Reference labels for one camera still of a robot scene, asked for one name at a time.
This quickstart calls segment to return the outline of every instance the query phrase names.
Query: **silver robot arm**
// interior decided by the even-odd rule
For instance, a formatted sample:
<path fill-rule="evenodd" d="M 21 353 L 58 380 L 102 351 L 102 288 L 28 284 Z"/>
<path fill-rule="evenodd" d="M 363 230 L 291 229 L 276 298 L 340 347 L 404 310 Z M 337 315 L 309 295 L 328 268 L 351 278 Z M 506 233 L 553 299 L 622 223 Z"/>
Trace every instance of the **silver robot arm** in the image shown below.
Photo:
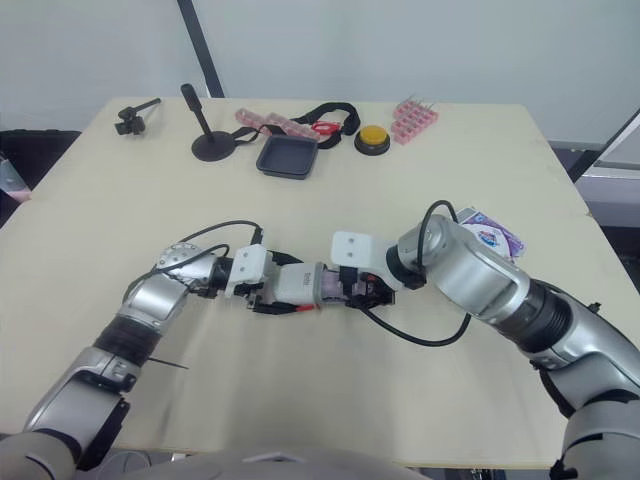
<path fill-rule="evenodd" d="M 420 226 L 385 254 L 386 275 L 420 286 Z M 513 341 L 569 417 L 551 478 L 629 479 L 640 471 L 640 352 L 585 306 L 478 242 L 440 215 L 427 224 L 427 278 L 474 317 Z"/>
<path fill-rule="evenodd" d="M 0 442 L 0 479 L 62 480 L 99 465 L 129 411 L 122 394 L 135 385 L 187 295 L 213 298 L 224 287 L 225 260 L 188 243 L 169 247 L 38 403 L 23 433 Z"/>

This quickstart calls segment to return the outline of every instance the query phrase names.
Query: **yellow button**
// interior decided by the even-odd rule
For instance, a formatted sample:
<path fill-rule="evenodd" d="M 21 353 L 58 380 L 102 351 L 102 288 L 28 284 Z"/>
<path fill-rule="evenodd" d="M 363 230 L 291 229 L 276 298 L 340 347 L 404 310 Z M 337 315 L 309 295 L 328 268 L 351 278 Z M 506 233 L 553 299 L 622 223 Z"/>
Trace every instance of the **yellow button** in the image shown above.
<path fill-rule="evenodd" d="M 369 125 L 360 130 L 360 140 L 367 145 L 380 145 L 387 138 L 387 131 L 377 125 Z"/>

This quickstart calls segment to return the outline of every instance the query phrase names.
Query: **wooden table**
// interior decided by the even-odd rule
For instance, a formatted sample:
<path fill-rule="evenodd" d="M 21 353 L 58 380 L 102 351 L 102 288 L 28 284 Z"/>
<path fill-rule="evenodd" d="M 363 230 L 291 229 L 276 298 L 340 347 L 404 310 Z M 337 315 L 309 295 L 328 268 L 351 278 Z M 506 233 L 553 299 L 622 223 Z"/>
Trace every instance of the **wooden table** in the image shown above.
<path fill-rule="evenodd" d="M 0 431 L 33 405 L 119 307 L 126 285 L 172 242 L 246 218 L 270 248 L 329 261 L 336 230 L 397 239 L 434 200 L 475 206 L 527 243 L 520 265 L 584 302 L 640 344 L 640 299 L 526 109 L 439 104 L 439 121 L 405 146 L 367 157 L 351 137 L 320 151 L 309 178 L 256 170 L 263 139 L 226 160 L 190 152 L 199 127 L 182 99 L 148 114 L 144 136 L 120 137 L 116 99 L 0 230 Z M 205 100 L 217 128 L 239 107 L 298 116 L 318 102 Z M 394 105 L 356 104 L 389 126 Z M 234 227 L 203 239 L 247 243 Z M 401 292 L 381 316 L 415 335 L 450 335 L 463 312 L 435 287 Z M 341 307 L 259 316 L 240 298 L 194 298 L 147 364 L 117 445 L 210 451 L 315 445 L 419 465 L 542 467 L 560 453 L 565 420 L 515 346 L 480 322 L 455 345 L 404 342 Z"/>

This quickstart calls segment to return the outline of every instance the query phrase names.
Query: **black clamp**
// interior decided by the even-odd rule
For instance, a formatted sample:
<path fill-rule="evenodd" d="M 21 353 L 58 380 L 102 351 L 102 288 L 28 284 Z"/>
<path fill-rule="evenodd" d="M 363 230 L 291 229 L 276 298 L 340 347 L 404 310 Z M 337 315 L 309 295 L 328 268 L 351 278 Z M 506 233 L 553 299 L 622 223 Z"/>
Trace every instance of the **black clamp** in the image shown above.
<path fill-rule="evenodd" d="M 592 304 L 590 304 L 587 307 L 587 310 L 589 310 L 592 313 L 597 314 L 600 311 L 600 307 L 602 306 L 602 304 L 600 302 L 593 302 Z"/>
<path fill-rule="evenodd" d="M 351 267 L 340 267 L 342 272 L 343 268 L 351 269 Z M 352 273 L 345 271 L 346 277 L 339 277 L 340 281 L 344 278 L 347 282 L 352 279 Z M 395 303 L 395 292 L 382 281 L 382 279 L 371 273 L 362 272 L 359 275 L 359 279 L 365 282 L 364 293 L 360 295 L 353 295 L 353 293 L 347 293 L 344 291 L 344 295 L 347 297 L 345 307 L 350 308 L 373 308 L 378 305 L 393 305 Z"/>
<path fill-rule="evenodd" d="M 354 267 L 340 267 L 338 280 L 342 284 L 342 293 L 348 297 L 353 295 L 353 286 L 358 281 L 358 269 Z"/>
<path fill-rule="evenodd" d="M 556 460 L 556 463 L 549 469 L 550 480 L 569 480 L 572 478 L 578 478 L 578 471 L 575 468 L 567 469 L 564 466 L 564 456 L 560 460 Z"/>
<path fill-rule="evenodd" d="M 138 115 L 138 112 L 160 102 L 161 100 L 159 98 L 154 98 L 153 100 L 143 103 L 142 105 L 138 105 L 137 107 L 126 107 L 120 110 L 118 112 L 118 118 L 120 118 L 122 122 L 114 124 L 118 135 L 128 135 L 129 133 L 140 135 L 144 132 L 144 120 Z"/>
<path fill-rule="evenodd" d="M 273 303 L 259 303 L 256 302 L 253 306 L 253 311 L 256 313 L 263 313 L 266 315 L 284 315 L 287 313 L 295 313 L 299 311 L 298 305 L 292 305 L 285 302 L 273 302 Z"/>
<path fill-rule="evenodd" d="M 421 272 L 414 272 L 402 264 L 398 254 L 397 245 L 387 250 L 386 259 L 389 270 L 391 270 L 391 274 L 400 280 L 408 289 L 417 290 L 418 288 L 424 287 L 427 283 L 427 276 L 424 268 Z"/>
<path fill-rule="evenodd" d="M 302 260 L 288 253 L 276 252 L 275 250 L 269 251 L 271 252 L 271 260 L 279 267 L 282 265 L 291 265 L 292 263 L 302 263 Z"/>

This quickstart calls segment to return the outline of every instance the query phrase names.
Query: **white wall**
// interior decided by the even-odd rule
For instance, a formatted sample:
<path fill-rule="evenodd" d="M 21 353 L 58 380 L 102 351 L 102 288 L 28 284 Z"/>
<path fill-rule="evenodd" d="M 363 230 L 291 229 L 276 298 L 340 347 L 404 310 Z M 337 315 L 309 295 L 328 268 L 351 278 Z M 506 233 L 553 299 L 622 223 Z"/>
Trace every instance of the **white wall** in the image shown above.
<path fill-rule="evenodd" d="M 194 0 L 228 96 L 525 104 L 603 143 L 640 106 L 638 0 Z M 204 94 L 175 0 L 0 1 L 0 128 Z"/>
<path fill-rule="evenodd" d="M 638 0 L 194 0 L 236 97 L 526 105 L 604 143 L 640 106 Z"/>
<path fill-rule="evenodd" d="M 184 82 L 204 94 L 175 0 L 0 0 L 0 129 L 82 130 L 111 97 Z"/>

